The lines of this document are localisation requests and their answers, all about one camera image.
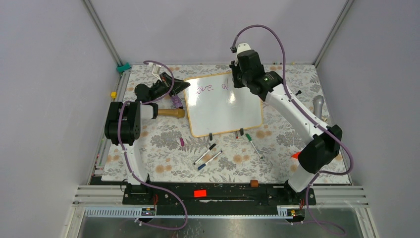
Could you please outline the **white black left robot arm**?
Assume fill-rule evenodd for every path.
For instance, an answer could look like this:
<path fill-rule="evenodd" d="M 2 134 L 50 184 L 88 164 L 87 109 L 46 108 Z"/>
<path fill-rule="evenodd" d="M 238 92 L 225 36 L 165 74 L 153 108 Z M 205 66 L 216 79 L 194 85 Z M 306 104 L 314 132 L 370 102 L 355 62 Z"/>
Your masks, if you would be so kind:
<path fill-rule="evenodd" d="M 140 153 L 140 135 L 142 122 L 158 117 L 184 118 L 185 110 L 178 94 L 190 87 L 190 83 L 180 79 L 173 79 L 163 72 L 157 76 L 157 81 L 150 87 L 140 83 L 135 89 L 134 102 L 111 102 L 105 121 L 105 136 L 112 144 L 121 146 L 123 164 L 127 171 L 127 182 L 140 185 L 147 182 L 148 172 L 143 166 Z M 165 93 L 178 101 L 175 109 L 160 109 L 153 100 L 163 97 Z"/>

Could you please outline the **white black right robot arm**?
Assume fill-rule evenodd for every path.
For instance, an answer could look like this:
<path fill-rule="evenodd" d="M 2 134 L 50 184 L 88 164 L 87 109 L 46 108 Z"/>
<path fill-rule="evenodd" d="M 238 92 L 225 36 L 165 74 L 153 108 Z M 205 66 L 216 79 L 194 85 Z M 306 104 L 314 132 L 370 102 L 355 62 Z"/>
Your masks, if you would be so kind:
<path fill-rule="evenodd" d="M 297 204 L 315 175 L 339 154 L 342 129 L 337 125 L 328 126 L 290 94 L 283 78 L 275 71 L 266 72 L 259 54 L 247 43 L 240 43 L 233 51 L 236 59 L 230 68 L 234 87 L 247 87 L 279 111 L 306 145 L 298 155 L 297 170 L 287 181 L 289 187 L 284 190 L 285 200 Z"/>

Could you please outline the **yellow framed whiteboard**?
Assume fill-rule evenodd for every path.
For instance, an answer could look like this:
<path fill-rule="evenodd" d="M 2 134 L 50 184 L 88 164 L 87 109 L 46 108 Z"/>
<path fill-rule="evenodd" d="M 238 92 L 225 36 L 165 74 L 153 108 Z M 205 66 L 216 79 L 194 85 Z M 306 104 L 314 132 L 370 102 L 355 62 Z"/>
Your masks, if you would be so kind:
<path fill-rule="evenodd" d="M 231 72 L 186 79 L 184 90 L 190 131 L 194 137 L 250 129 L 263 124 L 260 98 L 247 87 L 235 88 Z"/>

